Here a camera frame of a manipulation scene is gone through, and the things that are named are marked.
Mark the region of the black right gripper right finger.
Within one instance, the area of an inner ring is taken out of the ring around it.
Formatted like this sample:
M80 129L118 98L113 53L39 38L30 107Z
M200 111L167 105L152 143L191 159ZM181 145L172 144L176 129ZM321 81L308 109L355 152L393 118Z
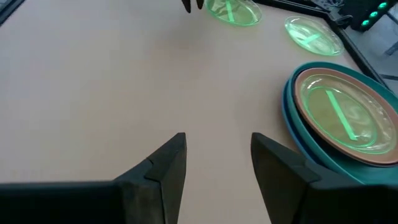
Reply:
M261 133L251 157L272 224L398 224L398 186L360 184Z

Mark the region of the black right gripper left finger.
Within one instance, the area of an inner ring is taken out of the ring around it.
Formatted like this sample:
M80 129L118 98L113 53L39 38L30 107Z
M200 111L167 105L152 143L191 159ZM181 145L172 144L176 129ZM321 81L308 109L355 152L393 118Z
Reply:
M113 180L0 184L0 224L177 224L186 167L177 133Z

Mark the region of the teal green plastic plate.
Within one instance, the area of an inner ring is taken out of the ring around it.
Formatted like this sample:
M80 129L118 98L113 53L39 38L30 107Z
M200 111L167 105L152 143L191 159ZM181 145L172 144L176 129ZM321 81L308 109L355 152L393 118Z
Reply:
M372 90L376 91L382 96L387 102L393 107L395 112L398 112L398 97L395 96L384 85L378 83L372 78L363 75L351 68L344 67L330 62L308 62L297 67L291 74L288 82L289 94L289 110L293 118L297 118L297 109L293 100L293 82L297 79L299 73L307 70L309 68L330 68L343 72L349 77L355 78ZM299 131L303 131L303 127L300 121L296 120L296 127ZM301 133L306 143L312 148L312 151L317 155L317 157L326 165L325 168L331 170L334 173L341 174L343 177L347 177L360 184L385 184L385 185L398 185L398 166L394 167L373 167L361 162L350 159L336 150L332 150L327 143L320 139L320 137L313 137L314 132L308 127L307 130L310 131L310 136L306 133Z

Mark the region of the light blue plastic plate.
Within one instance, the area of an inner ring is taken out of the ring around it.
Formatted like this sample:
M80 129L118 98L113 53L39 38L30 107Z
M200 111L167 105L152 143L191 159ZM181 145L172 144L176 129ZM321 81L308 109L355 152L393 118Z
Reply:
M296 146L298 147L299 151L310 161L317 163L323 167L326 165L317 157L317 155L312 151L312 148L306 143L304 138L301 136L301 133L306 133L310 136L310 131L307 130L307 125L302 121L299 112L297 111L297 118L293 118L290 114L289 110L289 94L287 93L288 90L288 82L285 83L284 89L282 90L282 116L284 117L284 121L286 123L286 127L289 130L290 135L294 139ZM296 120L300 121L303 127L303 131L299 131L298 127L296 127L295 122Z

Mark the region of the black device with green lights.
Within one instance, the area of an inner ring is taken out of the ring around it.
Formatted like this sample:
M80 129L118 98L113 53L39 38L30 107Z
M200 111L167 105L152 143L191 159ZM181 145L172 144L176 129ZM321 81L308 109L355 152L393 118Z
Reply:
M339 10L342 16L352 16L351 28L364 32L398 3L398 0L344 0Z

